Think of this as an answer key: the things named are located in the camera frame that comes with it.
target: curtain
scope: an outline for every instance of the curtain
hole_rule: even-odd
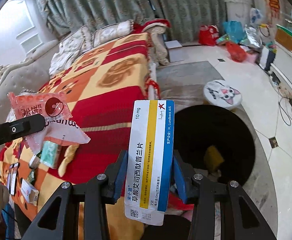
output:
[[[156,14],[170,21],[171,38],[180,42],[198,39],[201,25],[217,25],[226,20],[224,0],[150,0]]]
[[[36,0],[47,27],[63,36],[88,25],[91,31],[133,19],[144,23],[155,17],[148,0]]]

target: screw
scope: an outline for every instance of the screw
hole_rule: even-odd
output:
[[[238,182],[237,181],[234,181],[234,180],[232,180],[231,182],[230,182],[230,185],[232,186],[232,187],[238,187]]]
[[[106,179],[106,175],[104,173],[98,174],[97,175],[97,179],[98,180],[104,180],[104,179]]]
[[[200,174],[200,173],[196,173],[195,175],[194,175],[194,179],[197,179],[197,180],[201,180],[201,179],[203,179],[203,175],[202,174]]]
[[[69,182],[64,182],[63,184],[62,184],[62,188],[63,189],[67,189],[67,188],[69,188],[70,187],[70,183]]]

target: cat face stool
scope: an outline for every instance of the cat face stool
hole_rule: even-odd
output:
[[[209,104],[232,110],[243,100],[242,94],[225,80],[213,80],[204,86],[204,96]]]

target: red star logo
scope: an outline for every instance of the red star logo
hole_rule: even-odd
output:
[[[161,104],[159,104],[159,106],[158,106],[158,107],[159,107],[159,109],[164,109],[164,110],[166,110],[166,109],[163,107],[163,105],[164,105],[164,104],[162,104],[162,105],[161,105]]]

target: pink snack wrapper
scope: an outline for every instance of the pink snack wrapper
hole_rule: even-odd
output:
[[[8,94],[8,98],[16,119],[34,114],[41,114],[45,117],[45,128],[24,138],[34,155],[41,151],[44,141],[51,141],[61,146],[78,145],[90,141],[90,138],[78,125],[69,120],[72,115],[65,103],[65,93],[15,96],[11,92]]]

